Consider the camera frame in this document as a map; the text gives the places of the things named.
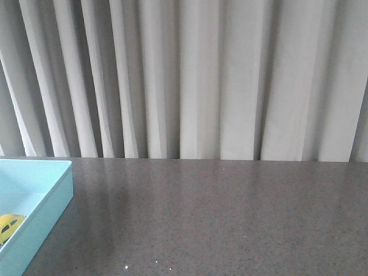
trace curtain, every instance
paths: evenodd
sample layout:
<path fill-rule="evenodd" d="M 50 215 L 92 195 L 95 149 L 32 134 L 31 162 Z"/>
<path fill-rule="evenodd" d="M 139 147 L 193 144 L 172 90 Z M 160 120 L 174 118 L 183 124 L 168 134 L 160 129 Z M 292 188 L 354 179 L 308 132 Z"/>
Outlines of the curtain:
<path fill-rule="evenodd" d="M 365 0 L 0 0 L 0 155 L 368 161 Z"/>

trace curtain fold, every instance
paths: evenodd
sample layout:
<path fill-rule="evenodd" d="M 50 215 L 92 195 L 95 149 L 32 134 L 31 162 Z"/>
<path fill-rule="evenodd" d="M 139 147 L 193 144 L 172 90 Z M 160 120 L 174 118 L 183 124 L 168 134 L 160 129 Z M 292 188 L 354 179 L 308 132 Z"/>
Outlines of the curtain fold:
<path fill-rule="evenodd" d="M 364 0 L 0 0 L 0 155 L 368 162 Z"/>

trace speckled stone surface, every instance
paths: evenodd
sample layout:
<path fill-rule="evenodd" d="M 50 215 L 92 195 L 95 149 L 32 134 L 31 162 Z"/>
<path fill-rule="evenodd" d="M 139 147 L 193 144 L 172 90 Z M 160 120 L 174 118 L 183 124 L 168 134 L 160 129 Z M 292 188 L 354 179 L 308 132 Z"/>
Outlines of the speckled stone surface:
<path fill-rule="evenodd" d="M 367 275 L 367 163 L 73 161 L 24 276 Z"/>

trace sheer curtain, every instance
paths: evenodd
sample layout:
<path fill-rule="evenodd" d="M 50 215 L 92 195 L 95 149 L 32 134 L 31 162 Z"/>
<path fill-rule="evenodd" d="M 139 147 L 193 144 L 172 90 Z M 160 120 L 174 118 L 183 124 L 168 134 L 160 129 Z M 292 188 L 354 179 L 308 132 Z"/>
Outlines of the sheer curtain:
<path fill-rule="evenodd" d="M 0 155 L 368 161 L 365 0 L 0 0 Z"/>

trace countertop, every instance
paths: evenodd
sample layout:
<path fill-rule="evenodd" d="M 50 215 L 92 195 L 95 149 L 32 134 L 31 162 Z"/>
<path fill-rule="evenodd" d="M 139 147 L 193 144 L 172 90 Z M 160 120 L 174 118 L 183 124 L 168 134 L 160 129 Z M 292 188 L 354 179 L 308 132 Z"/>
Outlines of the countertop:
<path fill-rule="evenodd" d="M 24 276 L 367 275 L 368 163 L 72 161 Z"/>

